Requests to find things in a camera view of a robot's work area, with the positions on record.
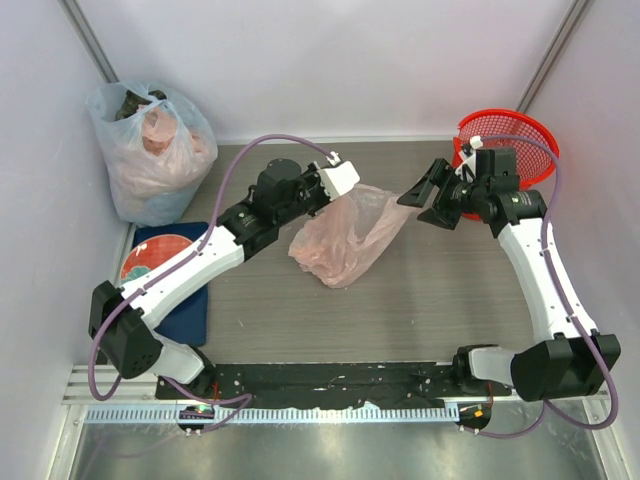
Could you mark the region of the pink plastic trash bag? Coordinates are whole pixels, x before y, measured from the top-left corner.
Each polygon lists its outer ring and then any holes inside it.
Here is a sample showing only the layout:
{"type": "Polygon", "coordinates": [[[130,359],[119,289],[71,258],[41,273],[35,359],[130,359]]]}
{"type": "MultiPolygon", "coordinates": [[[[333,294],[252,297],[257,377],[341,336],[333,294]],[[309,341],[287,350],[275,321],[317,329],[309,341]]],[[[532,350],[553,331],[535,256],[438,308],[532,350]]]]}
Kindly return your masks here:
{"type": "Polygon", "coordinates": [[[305,222],[288,255],[325,286],[350,286],[371,268],[415,212],[398,204],[398,199],[394,192],[356,185],[305,222]]]}

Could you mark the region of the red mesh trash bin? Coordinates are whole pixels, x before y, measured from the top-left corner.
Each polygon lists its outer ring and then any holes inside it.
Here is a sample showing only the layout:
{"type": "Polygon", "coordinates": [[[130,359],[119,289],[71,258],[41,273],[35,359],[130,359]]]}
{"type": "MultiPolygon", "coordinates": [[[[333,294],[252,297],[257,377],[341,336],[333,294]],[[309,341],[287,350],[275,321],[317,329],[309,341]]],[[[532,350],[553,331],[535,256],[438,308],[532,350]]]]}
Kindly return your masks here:
{"type": "Polygon", "coordinates": [[[459,156],[462,145],[475,135],[480,135],[483,141],[476,151],[476,179],[471,183],[475,186],[471,199],[476,215],[463,216],[489,225],[494,237],[513,232],[517,227],[532,225],[539,229],[546,209],[544,199],[539,192],[523,191],[520,187],[538,183],[555,169],[558,159],[555,139],[539,122],[524,114],[483,110],[459,124],[450,164],[452,173],[456,174],[462,162],[459,156]]]}

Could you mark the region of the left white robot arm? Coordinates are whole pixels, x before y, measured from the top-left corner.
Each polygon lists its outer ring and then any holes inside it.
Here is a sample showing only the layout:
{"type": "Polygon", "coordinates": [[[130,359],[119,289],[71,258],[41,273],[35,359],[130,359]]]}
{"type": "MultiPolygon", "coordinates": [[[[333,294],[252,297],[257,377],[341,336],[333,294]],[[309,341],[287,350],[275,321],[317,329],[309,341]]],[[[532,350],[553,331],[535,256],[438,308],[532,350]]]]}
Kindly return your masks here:
{"type": "Polygon", "coordinates": [[[119,380],[151,373],[190,398],[212,397],[216,372],[209,359],[159,333],[158,327],[194,292],[276,242],[283,226],[315,215],[358,181],[349,161],[334,159],[327,166],[311,163],[307,168],[289,159],[271,161],[247,195],[214,215],[192,244],[123,286],[105,281],[94,288],[90,358],[104,354],[119,380]]]}

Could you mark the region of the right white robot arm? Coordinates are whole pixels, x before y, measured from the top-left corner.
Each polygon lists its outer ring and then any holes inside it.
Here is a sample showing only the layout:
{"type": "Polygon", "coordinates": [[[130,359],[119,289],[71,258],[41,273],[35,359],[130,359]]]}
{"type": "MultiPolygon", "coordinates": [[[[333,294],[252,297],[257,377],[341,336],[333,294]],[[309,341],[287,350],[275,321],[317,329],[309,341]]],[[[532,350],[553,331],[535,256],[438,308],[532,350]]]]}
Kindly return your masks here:
{"type": "Polygon", "coordinates": [[[465,395],[493,381],[525,401],[591,396],[621,346],[615,335],[600,333],[583,308],[557,251],[545,200],[536,190],[521,189],[516,162],[511,147],[480,148],[474,166],[457,174],[439,158],[397,201],[420,209],[420,221],[447,230],[462,215],[478,216],[510,260],[530,312],[531,347],[461,347],[451,380],[465,395]]]}

